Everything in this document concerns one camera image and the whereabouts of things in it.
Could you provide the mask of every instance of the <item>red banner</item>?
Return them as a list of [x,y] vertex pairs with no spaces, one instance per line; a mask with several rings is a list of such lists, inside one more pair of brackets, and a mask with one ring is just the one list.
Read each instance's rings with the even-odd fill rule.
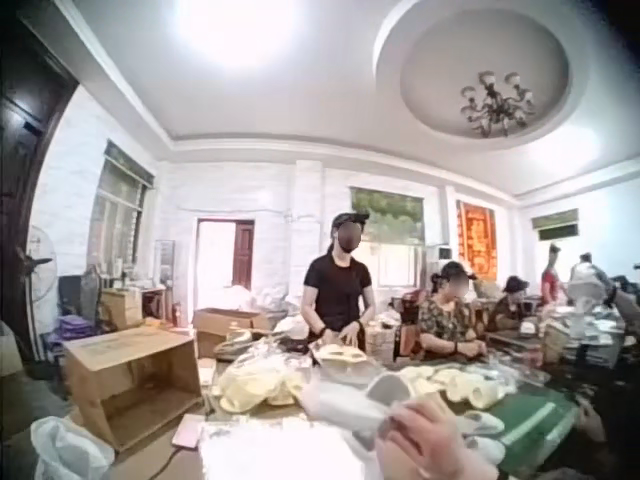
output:
[[496,280],[498,251],[493,210],[458,201],[458,247],[460,259],[479,278]]

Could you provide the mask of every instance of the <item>ceiling light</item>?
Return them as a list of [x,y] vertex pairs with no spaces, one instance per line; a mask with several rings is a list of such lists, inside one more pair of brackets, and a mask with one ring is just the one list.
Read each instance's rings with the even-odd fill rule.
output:
[[520,75],[516,72],[508,74],[504,81],[515,90],[515,97],[504,97],[496,90],[496,75],[493,72],[478,74],[480,84],[485,90],[482,104],[476,101],[476,89],[464,87],[460,94],[469,102],[460,109],[462,116],[487,138],[491,135],[493,125],[502,128],[502,134],[509,134],[509,127],[515,122],[520,128],[527,126],[526,117],[535,113],[533,109],[533,93],[520,86]]
[[178,0],[178,28],[193,48],[222,66],[257,67],[292,43],[297,4],[297,0]]

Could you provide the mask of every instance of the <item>wooden door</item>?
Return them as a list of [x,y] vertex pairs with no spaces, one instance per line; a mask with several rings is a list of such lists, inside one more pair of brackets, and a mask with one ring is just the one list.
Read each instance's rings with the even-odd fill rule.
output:
[[40,169],[77,82],[15,17],[3,19],[0,37],[0,318],[30,358],[24,265],[17,249],[26,251]]
[[253,222],[236,223],[233,251],[233,285],[251,290],[251,264],[253,263]]

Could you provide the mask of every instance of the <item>ceiling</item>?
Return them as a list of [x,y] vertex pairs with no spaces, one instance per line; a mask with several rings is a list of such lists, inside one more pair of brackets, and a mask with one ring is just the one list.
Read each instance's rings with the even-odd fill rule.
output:
[[[486,70],[496,72],[497,88],[506,95],[515,95],[503,81],[513,71],[535,92],[532,126],[554,113],[569,86],[569,61],[549,30],[508,10],[466,10],[427,29],[413,45],[400,77],[402,98],[426,126],[482,141],[460,115],[467,103],[460,90],[471,85],[482,91],[478,73]],[[501,134],[493,131],[494,137]]]
[[[568,2],[296,0],[284,51],[233,69],[185,41],[179,1],[54,0],[24,18],[170,161],[242,159],[245,148],[251,160],[345,157],[513,198],[640,153],[637,73],[601,22]],[[460,89],[480,89],[483,70],[518,71],[533,90],[527,129],[470,131]]]

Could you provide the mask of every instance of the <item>circular ceiling recess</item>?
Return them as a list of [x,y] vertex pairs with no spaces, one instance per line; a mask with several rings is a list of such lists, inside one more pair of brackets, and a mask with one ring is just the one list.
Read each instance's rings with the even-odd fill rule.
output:
[[[569,61],[556,37],[531,17],[509,10],[465,10],[427,29],[414,43],[402,67],[402,99],[413,116],[441,133],[482,138],[460,114],[466,100],[463,87],[476,88],[478,101],[484,88],[478,74],[496,74],[497,90],[514,96],[504,82],[518,72],[522,87],[533,92],[536,114],[529,125],[510,129],[510,136],[526,135],[561,109],[569,86]],[[492,137],[501,136],[494,129]]]

